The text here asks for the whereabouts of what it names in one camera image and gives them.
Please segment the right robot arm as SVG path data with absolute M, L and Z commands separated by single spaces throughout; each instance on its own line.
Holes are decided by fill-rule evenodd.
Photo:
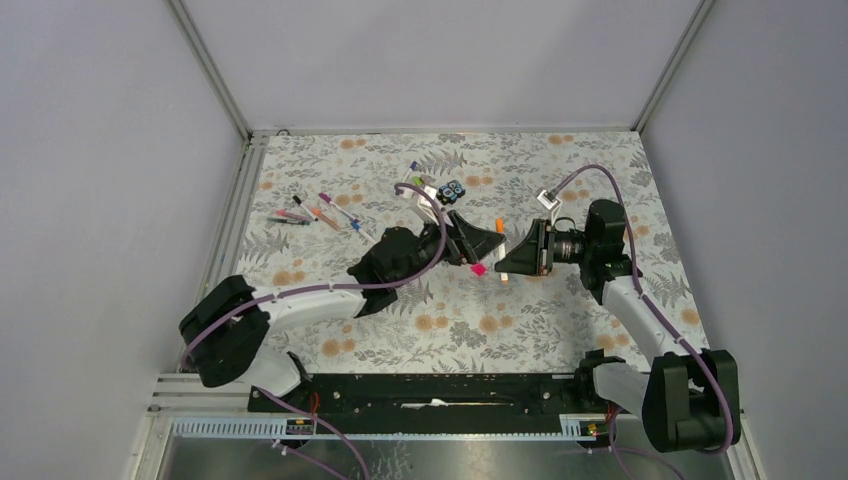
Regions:
M 636 415 L 660 452 L 724 452 L 741 436 L 738 368 L 726 350 L 696 350 L 663 317 L 626 253 L 624 207 L 590 204 L 582 230 L 559 231 L 549 219 L 495 265 L 499 273 L 542 277 L 557 263 L 578 266 L 582 286 L 626 328 L 649 363 L 640 373 L 621 359 L 594 352 L 581 361 L 575 402 L 597 412 L 609 402 Z

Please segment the pink highlighter cap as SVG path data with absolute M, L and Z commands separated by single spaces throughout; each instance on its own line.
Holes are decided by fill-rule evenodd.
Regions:
M 473 264 L 473 265 L 471 265 L 471 266 L 470 266 L 470 270 L 471 270 L 471 271 L 472 271 L 475 275 L 477 275 L 477 276 L 482 276 L 482 275 L 484 275 L 484 274 L 486 273 L 487 268 L 486 268 L 484 265 L 480 264 L 480 263 L 475 263 L 475 264 Z

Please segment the orange tip white pen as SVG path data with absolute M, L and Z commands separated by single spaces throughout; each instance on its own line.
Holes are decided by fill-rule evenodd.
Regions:
M 497 261 L 500 262 L 506 256 L 506 234 L 505 234 L 505 227 L 504 227 L 504 222 L 503 222 L 502 218 L 496 218 L 495 219 L 495 229 L 496 229 L 496 232 L 499 233 L 503 237 L 503 241 L 498 246 L 498 249 L 497 249 Z M 500 276 L 500 281 L 503 285 L 506 285 L 509 282 L 509 277 L 508 277 L 507 273 L 500 272 L 499 276 Z

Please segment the blue whiteboard marker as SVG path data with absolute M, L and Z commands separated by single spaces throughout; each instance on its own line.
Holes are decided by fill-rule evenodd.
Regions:
M 377 243 L 377 241 L 371 235 L 369 235 L 365 230 L 362 229 L 358 221 L 353 220 L 350 222 L 350 224 L 353 230 L 360 236 L 362 236 L 369 244 L 373 245 Z

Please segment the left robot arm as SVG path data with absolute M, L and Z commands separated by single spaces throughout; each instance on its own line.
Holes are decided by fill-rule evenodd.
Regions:
M 449 211 L 418 234 L 405 227 L 386 229 L 345 274 L 324 283 L 259 288 L 242 275 L 231 275 L 180 321 L 183 363 L 206 388 L 244 383 L 271 393 L 285 410 L 299 410 L 311 388 L 302 364 L 293 353 L 265 348 L 267 336 L 288 327 L 376 314 L 397 300 L 400 287 L 439 263 L 477 263 L 504 241 L 504 234 L 473 226 Z

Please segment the purple cap white pen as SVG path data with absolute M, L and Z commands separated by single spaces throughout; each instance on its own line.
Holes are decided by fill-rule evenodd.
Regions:
M 408 184 L 408 183 L 409 183 L 409 181 L 410 181 L 410 180 L 412 179 L 412 177 L 413 177 L 413 174 L 414 174 L 414 173 L 416 172 L 416 170 L 417 170 L 417 165 L 418 165 L 418 162 L 417 162 L 417 161 L 412 161 L 412 162 L 410 163 L 410 165 L 409 165 L 409 166 L 407 167 L 407 169 L 404 171 L 404 174 L 403 174 L 402 178 L 400 179 L 400 183 L 401 183 L 401 184 Z M 414 195 L 414 192 L 413 192 L 412 190 L 409 190 L 409 189 L 408 189 L 408 188 L 406 188 L 406 187 L 396 187 L 396 188 L 395 188 L 395 194 L 396 194 L 397 196 L 400 196 L 400 197 L 404 198 L 404 199 L 410 199 L 410 198 Z

